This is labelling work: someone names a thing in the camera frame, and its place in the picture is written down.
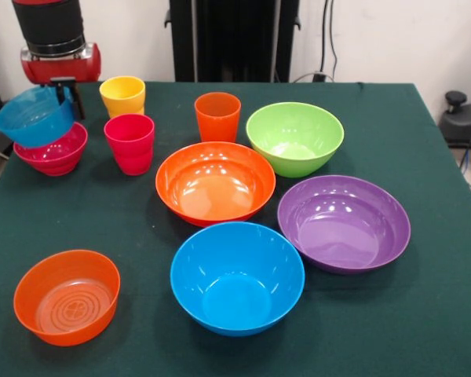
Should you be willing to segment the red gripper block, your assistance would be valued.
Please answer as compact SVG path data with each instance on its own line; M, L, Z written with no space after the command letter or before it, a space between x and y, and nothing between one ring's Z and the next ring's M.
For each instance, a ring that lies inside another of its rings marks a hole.
M37 57L27 47L20 51L20 62L28 80L33 84L50 84L53 79L72 78L69 84L72 107L76 120L86 118L76 82L96 82L101 73L101 55L98 45L88 42L83 49L63 57ZM64 87L55 86L60 105L65 101Z

